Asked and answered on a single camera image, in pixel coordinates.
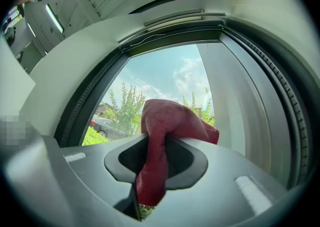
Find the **red towel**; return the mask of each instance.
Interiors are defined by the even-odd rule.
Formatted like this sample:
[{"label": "red towel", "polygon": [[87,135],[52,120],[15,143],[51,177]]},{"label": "red towel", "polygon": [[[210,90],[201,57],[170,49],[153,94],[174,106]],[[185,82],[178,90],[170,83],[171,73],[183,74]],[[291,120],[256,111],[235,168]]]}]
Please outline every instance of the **red towel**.
[{"label": "red towel", "polygon": [[169,100],[147,100],[142,110],[141,133],[149,134],[146,162],[136,179],[138,203],[154,207],[166,193],[167,133],[217,144],[219,131],[199,119],[190,109]]}]

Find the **car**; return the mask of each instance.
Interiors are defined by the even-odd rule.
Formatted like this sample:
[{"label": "car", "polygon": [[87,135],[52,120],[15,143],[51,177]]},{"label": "car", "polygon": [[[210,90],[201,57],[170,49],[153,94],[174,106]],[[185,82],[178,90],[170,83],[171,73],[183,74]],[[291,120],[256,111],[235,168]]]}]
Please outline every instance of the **car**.
[{"label": "car", "polygon": [[90,122],[90,126],[101,136],[110,140],[121,139],[127,137],[127,133],[121,128],[117,128],[117,123],[103,117],[94,116]]}]

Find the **house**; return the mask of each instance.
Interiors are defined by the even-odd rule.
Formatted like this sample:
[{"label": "house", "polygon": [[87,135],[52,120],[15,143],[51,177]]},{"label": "house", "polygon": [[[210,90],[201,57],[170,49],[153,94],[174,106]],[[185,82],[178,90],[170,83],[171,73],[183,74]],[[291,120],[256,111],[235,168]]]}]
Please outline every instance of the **house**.
[{"label": "house", "polygon": [[110,104],[106,102],[100,103],[98,108],[95,110],[95,115],[102,117],[107,108],[114,110],[114,108]]}]

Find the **sky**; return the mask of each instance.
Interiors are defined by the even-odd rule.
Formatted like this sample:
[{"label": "sky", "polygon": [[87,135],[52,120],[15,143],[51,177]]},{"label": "sky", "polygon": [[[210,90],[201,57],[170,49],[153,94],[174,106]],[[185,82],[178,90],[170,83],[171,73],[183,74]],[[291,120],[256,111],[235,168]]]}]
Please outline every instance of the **sky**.
[{"label": "sky", "polygon": [[[189,104],[195,93],[196,107],[205,103],[210,91],[206,70],[197,45],[182,45],[149,52],[128,61],[111,84],[117,105],[121,105],[122,82],[126,87],[136,86],[147,99],[166,99],[182,104],[183,96]],[[102,102],[111,104],[109,90]]]}]

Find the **green tree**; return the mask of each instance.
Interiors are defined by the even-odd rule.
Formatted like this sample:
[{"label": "green tree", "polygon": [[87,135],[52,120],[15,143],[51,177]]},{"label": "green tree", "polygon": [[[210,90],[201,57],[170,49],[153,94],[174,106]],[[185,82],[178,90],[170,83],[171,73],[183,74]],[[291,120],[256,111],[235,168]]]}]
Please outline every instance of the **green tree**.
[{"label": "green tree", "polygon": [[116,120],[115,111],[113,109],[108,108],[108,107],[105,108],[105,111],[102,114],[102,117],[106,118],[108,120],[111,120],[111,121],[115,121]]},{"label": "green tree", "polygon": [[[205,93],[208,95],[210,93],[209,89],[207,87],[205,87],[204,89],[205,89]],[[182,104],[184,106],[186,106],[187,108],[189,108],[191,111],[193,111],[204,122],[208,123],[211,126],[214,126],[215,125],[215,115],[213,112],[211,112],[210,104],[208,105],[206,110],[201,113],[201,116],[200,116],[199,109],[196,108],[196,95],[195,95],[195,93],[192,92],[191,96],[192,96],[191,97],[192,98],[191,105],[188,104],[185,96],[182,96]]]},{"label": "green tree", "polygon": [[142,92],[137,94],[135,86],[130,85],[130,88],[127,88],[125,83],[122,83],[121,92],[121,105],[118,106],[113,90],[109,91],[111,104],[114,108],[114,122],[118,130],[131,135],[134,129],[140,128],[142,107],[145,104],[146,96]]},{"label": "green tree", "polygon": [[155,208],[156,208],[155,206],[147,206],[147,205],[139,204],[141,219],[145,220]]}]

